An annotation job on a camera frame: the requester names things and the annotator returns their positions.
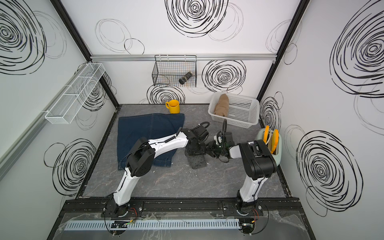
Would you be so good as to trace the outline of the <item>dark blue skirt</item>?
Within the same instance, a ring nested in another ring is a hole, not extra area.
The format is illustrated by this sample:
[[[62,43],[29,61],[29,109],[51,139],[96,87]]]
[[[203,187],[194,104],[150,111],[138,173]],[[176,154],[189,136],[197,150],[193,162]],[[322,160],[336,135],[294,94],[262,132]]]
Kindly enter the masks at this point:
[[[173,135],[184,126],[184,114],[147,114],[120,117],[118,120],[117,156],[118,170],[126,167],[126,155],[131,152],[136,141],[145,137],[148,140]]]

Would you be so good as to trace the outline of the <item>tan brown skirt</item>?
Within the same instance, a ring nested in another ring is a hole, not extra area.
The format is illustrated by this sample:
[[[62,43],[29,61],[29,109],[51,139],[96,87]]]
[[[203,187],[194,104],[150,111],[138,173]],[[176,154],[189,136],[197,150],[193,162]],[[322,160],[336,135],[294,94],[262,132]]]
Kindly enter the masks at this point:
[[[214,115],[227,117],[229,112],[229,97],[222,94],[214,109]]]

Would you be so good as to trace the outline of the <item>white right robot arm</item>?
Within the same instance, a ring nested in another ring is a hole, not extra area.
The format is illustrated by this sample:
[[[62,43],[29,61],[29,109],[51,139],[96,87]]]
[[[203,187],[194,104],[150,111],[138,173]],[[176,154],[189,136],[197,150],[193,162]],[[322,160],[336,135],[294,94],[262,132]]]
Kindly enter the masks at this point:
[[[279,134],[265,129],[260,140],[234,144],[232,134],[220,133],[206,146],[206,153],[213,158],[241,159],[246,178],[237,193],[236,206],[240,214],[256,210],[258,194],[265,181],[277,171],[279,161],[273,153],[279,143]]]

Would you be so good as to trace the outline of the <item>grey polka dot skirt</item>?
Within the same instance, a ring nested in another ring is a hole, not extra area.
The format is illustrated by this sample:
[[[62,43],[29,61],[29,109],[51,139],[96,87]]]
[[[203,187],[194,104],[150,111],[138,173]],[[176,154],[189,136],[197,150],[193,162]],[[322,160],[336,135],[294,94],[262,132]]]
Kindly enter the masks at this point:
[[[201,169],[208,165],[205,159],[205,154],[185,150],[185,156],[187,157],[189,165],[193,170]]]

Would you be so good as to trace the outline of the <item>white plastic basket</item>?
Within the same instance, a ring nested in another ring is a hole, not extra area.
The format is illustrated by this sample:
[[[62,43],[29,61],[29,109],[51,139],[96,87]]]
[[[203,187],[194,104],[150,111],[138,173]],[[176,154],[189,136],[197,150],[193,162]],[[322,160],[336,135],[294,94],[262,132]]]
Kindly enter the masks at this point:
[[[229,111],[227,117],[214,114],[215,107],[221,95],[229,98]],[[227,120],[228,125],[248,129],[259,122],[260,103],[257,99],[228,93],[214,93],[209,105],[208,113],[212,120],[222,123]]]

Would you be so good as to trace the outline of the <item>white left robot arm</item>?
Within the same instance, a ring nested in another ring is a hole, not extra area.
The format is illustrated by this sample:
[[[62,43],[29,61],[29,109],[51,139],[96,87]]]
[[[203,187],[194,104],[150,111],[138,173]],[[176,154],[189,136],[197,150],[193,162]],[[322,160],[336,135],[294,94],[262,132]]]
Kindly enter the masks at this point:
[[[113,193],[117,208],[130,201],[140,177],[151,170],[154,159],[160,155],[184,148],[192,169],[205,167],[207,165],[205,140],[209,136],[207,131],[209,125],[208,122],[203,122],[193,129],[179,128],[175,134],[163,138],[148,140],[142,137],[137,140],[127,155],[125,173]]]

